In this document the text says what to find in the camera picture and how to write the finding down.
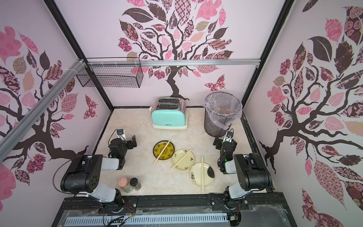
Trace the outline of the chopsticks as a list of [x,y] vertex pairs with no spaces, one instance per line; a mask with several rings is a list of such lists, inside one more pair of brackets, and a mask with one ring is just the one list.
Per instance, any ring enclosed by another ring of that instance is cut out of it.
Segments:
[[165,151],[165,149],[167,148],[167,146],[169,145],[170,141],[167,142],[167,144],[164,146],[164,148],[162,149],[162,151],[160,152],[160,154],[158,155],[158,157],[156,158],[155,162],[153,163],[154,165],[157,163],[157,161],[160,159],[160,157],[162,156],[163,152]]
[[204,194],[204,156],[201,156],[200,173],[201,173],[201,191],[202,194]]

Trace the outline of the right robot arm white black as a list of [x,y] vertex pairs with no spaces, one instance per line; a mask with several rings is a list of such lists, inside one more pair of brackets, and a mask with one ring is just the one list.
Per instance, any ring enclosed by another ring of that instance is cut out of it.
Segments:
[[227,201],[243,199],[246,196],[263,191],[272,186],[271,175],[260,155],[234,154],[237,142],[231,137],[223,140],[215,138],[213,145],[220,151],[217,166],[225,175],[237,175],[238,181],[224,191]]

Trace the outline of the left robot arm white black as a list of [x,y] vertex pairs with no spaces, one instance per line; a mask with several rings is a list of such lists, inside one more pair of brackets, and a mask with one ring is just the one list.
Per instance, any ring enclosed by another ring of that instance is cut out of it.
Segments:
[[136,136],[127,141],[122,136],[109,144],[110,156],[83,155],[75,158],[60,182],[64,193],[85,194],[101,203],[114,203],[119,207],[124,204],[121,192],[111,188],[100,180],[102,170],[122,170],[126,162],[127,151],[137,147]]

